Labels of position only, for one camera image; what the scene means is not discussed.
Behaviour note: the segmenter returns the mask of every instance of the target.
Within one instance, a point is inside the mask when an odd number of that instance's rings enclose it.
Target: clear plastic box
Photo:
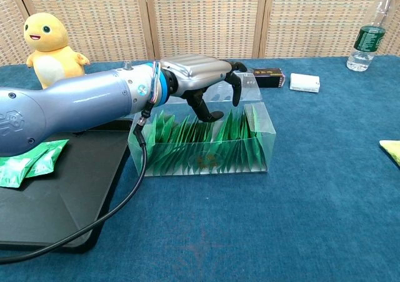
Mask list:
[[[214,123],[211,141],[156,143],[153,147],[148,148],[152,165],[147,167],[146,176],[268,171],[276,132],[265,104],[261,101],[261,93],[253,74],[242,73],[238,75],[242,79],[242,95],[239,106],[234,107],[232,105],[232,87],[226,82],[211,86],[204,94],[203,99],[207,102],[210,112],[219,110],[224,113],[224,117]],[[249,129],[256,132],[256,137],[216,141],[219,128],[230,110],[239,113],[244,110]],[[148,138],[155,114],[160,114],[161,111],[164,111],[164,114],[175,115],[175,122],[178,123],[182,122],[187,115],[190,115],[191,119],[196,117],[186,100],[171,97],[167,104],[153,109],[152,116],[147,120],[142,131],[145,139]],[[142,165],[142,150],[132,131],[139,117],[140,114],[135,115],[128,139],[129,149],[138,172]],[[153,152],[163,152],[163,154],[159,157]]]

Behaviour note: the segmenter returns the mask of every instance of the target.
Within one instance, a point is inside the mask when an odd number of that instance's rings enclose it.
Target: black tray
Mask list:
[[[92,223],[109,209],[129,157],[131,120],[122,119],[69,139],[53,173],[25,179],[19,189],[0,188],[0,248],[36,249]],[[62,251],[92,248],[102,225],[66,244]]]

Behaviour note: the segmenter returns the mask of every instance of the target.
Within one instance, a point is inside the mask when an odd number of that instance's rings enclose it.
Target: woven panel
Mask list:
[[[373,1],[272,0],[265,56],[348,55]]]
[[[25,63],[24,18],[15,0],[0,0],[0,65]]]
[[[400,56],[400,0],[396,0],[396,5],[396,12],[379,48],[379,52]]]
[[[154,0],[161,57],[250,58],[258,0]]]
[[[58,17],[69,45],[90,61],[147,59],[138,0],[31,0]]]

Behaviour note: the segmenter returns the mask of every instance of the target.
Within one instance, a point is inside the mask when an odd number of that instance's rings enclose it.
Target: green bottle label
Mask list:
[[[376,52],[386,30],[380,27],[364,26],[360,29],[354,48],[362,52]]]

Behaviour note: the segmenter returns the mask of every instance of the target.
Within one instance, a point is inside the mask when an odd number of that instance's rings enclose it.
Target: blue ring joint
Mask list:
[[[152,63],[145,63],[146,65],[150,66],[153,68]],[[164,77],[163,72],[160,73],[160,84],[161,84],[161,99],[160,102],[156,106],[161,106],[166,103],[167,101],[167,93],[168,93],[168,87],[167,87],[167,80]]]

